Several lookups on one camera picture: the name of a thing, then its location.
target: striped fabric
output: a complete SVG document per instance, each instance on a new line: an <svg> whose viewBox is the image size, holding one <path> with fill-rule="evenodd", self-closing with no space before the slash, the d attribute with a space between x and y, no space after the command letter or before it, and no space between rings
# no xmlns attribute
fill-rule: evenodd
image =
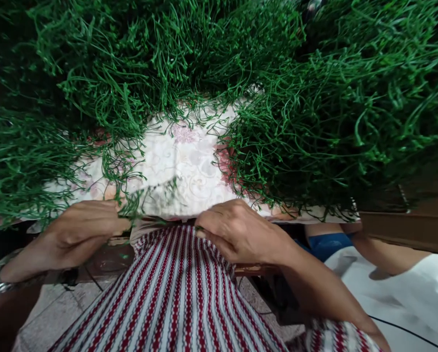
<svg viewBox="0 0 438 352"><path fill-rule="evenodd" d="M144 235L131 267L51 351L287 351L234 284L234 266L191 226ZM350 323L314 321L296 351L378 351Z"/></svg>

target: tiled floor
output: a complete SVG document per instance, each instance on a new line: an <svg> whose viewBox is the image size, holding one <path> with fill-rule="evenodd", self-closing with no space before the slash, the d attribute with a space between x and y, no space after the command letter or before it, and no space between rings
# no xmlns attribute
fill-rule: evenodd
<svg viewBox="0 0 438 352"><path fill-rule="evenodd" d="M100 283L103 289L109 285L110 282ZM258 312L269 312L268 306L248 280L243 280L240 289ZM66 291L62 285L44 285L37 304L17 337L14 351L46 351L100 292L93 283L78 284L73 291ZM302 329L299 325L279 326L273 314L264 314L263 319L284 341L296 336Z"/></svg>

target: green fiber bundle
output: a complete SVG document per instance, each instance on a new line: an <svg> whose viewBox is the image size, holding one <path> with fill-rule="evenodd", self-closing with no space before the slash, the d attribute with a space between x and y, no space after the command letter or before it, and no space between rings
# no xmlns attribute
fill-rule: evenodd
<svg viewBox="0 0 438 352"><path fill-rule="evenodd" d="M338 214L435 164L438 1L329 0L304 24L305 6L1 0L0 214L47 217L71 193L44 184L77 183L83 155L120 190L116 143L142 151L150 116L177 122L185 102L248 98L224 138L231 180L270 204Z"/></svg>
<svg viewBox="0 0 438 352"><path fill-rule="evenodd" d="M438 1L332 0L226 136L271 204L371 207L438 161Z"/></svg>
<svg viewBox="0 0 438 352"><path fill-rule="evenodd" d="M258 72L291 60L301 29L295 4L277 0L0 1L0 214L46 216L55 199L68 200L43 185L74 177L82 150L104 156L120 190L129 172L116 170L130 156L109 152L120 138L141 140L159 111L178 121L179 102L199 109L240 98ZM112 140L91 147L100 127ZM45 157L35 157L39 148ZM52 172L39 173L48 158Z"/></svg>

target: right hand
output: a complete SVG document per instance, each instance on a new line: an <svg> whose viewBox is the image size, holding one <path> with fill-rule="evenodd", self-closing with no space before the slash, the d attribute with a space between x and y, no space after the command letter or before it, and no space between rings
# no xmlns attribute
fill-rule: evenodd
<svg viewBox="0 0 438 352"><path fill-rule="evenodd" d="M277 225L257 214L242 199L217 204L195 222L197 236L210 240L231 263L280 264L295 242Z"/></svg>

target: white cloth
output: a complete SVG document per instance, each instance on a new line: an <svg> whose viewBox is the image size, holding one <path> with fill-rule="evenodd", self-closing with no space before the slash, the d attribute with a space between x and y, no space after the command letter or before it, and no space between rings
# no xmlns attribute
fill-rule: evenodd
<svg viewBox="0 0 438 352"><path fill-rule="evenodd" d="M354 247L339 250L325 264L341 277L368 315L438 345L438 254L385 279L377 277L376 267ZM374 321L393 352L438 352L435 346L402 329Z"/></svg>

